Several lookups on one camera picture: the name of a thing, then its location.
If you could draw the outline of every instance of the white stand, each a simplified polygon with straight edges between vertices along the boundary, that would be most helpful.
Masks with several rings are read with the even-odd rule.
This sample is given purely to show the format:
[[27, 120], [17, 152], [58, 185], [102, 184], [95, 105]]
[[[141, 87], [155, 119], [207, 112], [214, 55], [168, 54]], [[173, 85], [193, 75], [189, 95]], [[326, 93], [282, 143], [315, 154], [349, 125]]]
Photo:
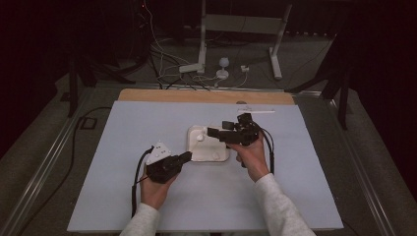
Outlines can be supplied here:
[[[273, 69], [273, 76], [278, 80], [282, 79], [282, 74], [279, 68], [279, 62], [276, 54], [285, 32], [286, 23], [288, 21], [288, 16], [292, 7], [291, 4], [286, 6], [282, 18], [259, 18], [206, 14], [206, 0], [203, 0], [202, 3], [203, 6], [199, 64], [206, 64], [206, 30], [276, 34], [276, 42], [275, 45], [269, 49], [269, 57]], [[202, 75], [205, 73], [205, 69], [202, 68], [201, 70], [197, 71], [197, 73]]]

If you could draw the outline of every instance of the black cable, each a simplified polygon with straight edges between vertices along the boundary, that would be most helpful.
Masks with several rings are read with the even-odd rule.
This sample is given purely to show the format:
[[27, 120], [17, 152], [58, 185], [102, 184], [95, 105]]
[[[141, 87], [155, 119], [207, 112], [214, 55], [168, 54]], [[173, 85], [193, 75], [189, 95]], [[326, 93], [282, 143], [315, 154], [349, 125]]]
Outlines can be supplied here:
[[291, 82], [292, 82], [292, 78], [293, 78], [293, 76], [294, 76], [294, 74], [295, 73], [297, 73], [298, 71], [300, 71], [303, 67], [305, 67], [307, 64], [309, 64], [310, 62], [312, 62], [312, 61], [314, 61], [314, 60], [316, 60], [316, 58], [318, 58], [319, 57], [319, 55], [320, 54], [322, 54], [322, 52], [328, 47], [328, 45], [330, 44], [330, 42], [331, 42], [331, 40], [329, 40], [328, 41], [328, 43], [319, 51], [319, 53], [317, 53], [316, 54], [316, 56], [315, 57], [313, 57], [312, 59], [310, 59], [310, 60], [308, 60], [307, 62], [305, 62], [303, 65], [301, 65], [301, 66], [299, 66], [298, 68], [297, 68], [297, 70], [295, 70], [295, 71], [293, 71], [292, 73], [291, 73], [291, 76], [289, 77], [289, 79], [288, 79], [288, 83], [287, 83], [287, 85], [285, 86], [285, 87], [283, 87], [284, 89], [288, 89], [288, 87], [291, 85]]
[[274, 157], [274, 143], [273, 143], [273, 138], [272, 135], [264, 128], [262, 128], [260, 125], [258, 125], [255, 121], [251, 121], [259, 130], [260, 132], [263, 134], [265, 141], [267, 142], [267, 146], [268, 146], [268, 150], [269, 150], [269, 171], [270, 173], [274, 173], [275, 172], [275, 157]]
[[357, 236], [360, 236], [360, 234], [358, 234], [358, 232], [356, 232], [356, 230], [352, 227], [352, 226], [350, 226], [350, 224], [348, 224], [344, 219], [341, 219], [341, 221], [344, 223], [344, 224], [346, 224], [347, 225], [347, 227], [349, 227], [350, 228], [350, 230], [352, 230], [353, 231], [353, 233], [355, 233], [355, 235], [357, 235]]
[[177, 82], [179, 82], [179, 81], [181, 81], [181, 79], [177, 79], [177, 80], [175, 80], [174, 82], [172, 82], [171, 84], [169, 84], [169, 85], [166, 87], [166, 89], [171, 88], [171, 86], [175, 85], [175, 83], [177, 83]]
[[142, 154], [141, 158], [139, 159], [138, 167], [136, 168], [135, 180], [134, 180], [133, 185], [132, 185], [132, 217], [135, 216], [135, 212], [136, 212], [136, 209], [138, 207], [137, 202], [136, 202], [136, 190], [137, 190], [137, 187], [138, 187], [138, 183], [142, 181], [142, 180], [138, 181], [139, 172], [140, 172], [141, 166], [142, 166], [142, 161], [144, 161], [145, 156], [147, 154], [150, 154], [152, 152], [152, 150], [153, 150], [153, 146], [151, 148], [147, 149], [144, 152], [144, 154]]
[[49, 203], [49, 201], [55, 196], [55, 194], [58, 192], [58, 190], [60, 190], [60, 188], [64, 185], [65, 181], [68, 179], [68, 177], [71, 174], [71, 171], [73, 170], [74, 167], [74, 162], [75, 162], [75, 141], [76, 141], [76, 134], [77, 134], [77, 129], [79, 128], [80, 124], [82, 121], [84, 121], [84, 119], [87, 118], [87, 116], [92, 113], [95, 110], [99, 110], [99, 109], [111, 109], [111, 107], [97, 107], [93, 110], [90, 110], [89, 112], [87, 112], [84, 116], [80, 117], [77, 121], [77, 124], [74, 128], [74, 132], [73, 132], [73, 144], [72, 144], [72, 149], [71, 149], [71, 162], [70, 162], [70, 166], [67, 170], [67, 173], [65, 174], [64, 178], [61, 180], [61, 182], [58, 184], [58, 186], [55, 188], [55, 190], [52, 192], [52, 194], [40, 205], [40, 207], [33, 213], [33, 215], [28, 219], [28, 221], [26, 222], [26, 224], [21, 228], [21, 230], [19, 231], [18, 235], [22, 235], [25, 230], [28, 228], [28, 226], [30, 225], [30, 223], [37, 217], [37, 215], [43, 210], [43, 208]]

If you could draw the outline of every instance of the metal leg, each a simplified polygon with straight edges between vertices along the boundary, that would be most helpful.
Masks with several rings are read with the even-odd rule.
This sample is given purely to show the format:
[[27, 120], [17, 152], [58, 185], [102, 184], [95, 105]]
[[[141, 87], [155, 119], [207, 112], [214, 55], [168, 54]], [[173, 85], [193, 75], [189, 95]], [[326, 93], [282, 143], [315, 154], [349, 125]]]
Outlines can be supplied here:
[[278, 62], [278, 58], [276, 54], [278, 52], [279, 44], [281, 43], [282, 37], [284, 36], [284, 33], [285, 33], [285, 27], [288, 21], [288, 16], [291, 11], [291, 8], [292, 8], [292, 5], [290, 4], [286, 6], [284, 16], [282, 17], [281, 27], [279, 28], [279, 32], [276, 35], [275, 45], [269, 49], [269, 58], [270, 58], [270, 63], [273, 69], [273, 77], [276, 78], [277, 80], [282, 79], [282, 74], [281, 74], [281, 69], [279, 68], [279, 62]]
[[202, 0], [202, 28], [200, 38], [199, 64], [203, 65], [203, 68], [197, 71], [197, 74], [199, 75], [205, 73], [206, 52], [206, 0]]

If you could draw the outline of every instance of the power strip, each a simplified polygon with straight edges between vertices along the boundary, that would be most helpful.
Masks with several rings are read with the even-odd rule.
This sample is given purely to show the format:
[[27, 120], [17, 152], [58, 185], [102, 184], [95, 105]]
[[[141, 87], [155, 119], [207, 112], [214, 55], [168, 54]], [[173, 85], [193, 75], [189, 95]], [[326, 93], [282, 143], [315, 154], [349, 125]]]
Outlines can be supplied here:
[[202, 69], [203, 69], [203, 64], [196, 63], [196, 64], [187, 65], [187, 66], [181, 66], [179, 70], [180, 70], [180, 73], [188, 73], [188, 72], [200, 71]]

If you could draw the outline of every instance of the white plug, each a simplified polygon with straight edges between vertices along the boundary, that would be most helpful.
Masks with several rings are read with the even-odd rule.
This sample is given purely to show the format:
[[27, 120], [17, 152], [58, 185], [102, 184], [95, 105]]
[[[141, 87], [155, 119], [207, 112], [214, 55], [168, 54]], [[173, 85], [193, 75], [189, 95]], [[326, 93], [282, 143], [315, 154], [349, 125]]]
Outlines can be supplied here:
[[243, 73], [249, 72], [249, 66], [242, 65], [240, 66], [240, 69], [242, 70]]

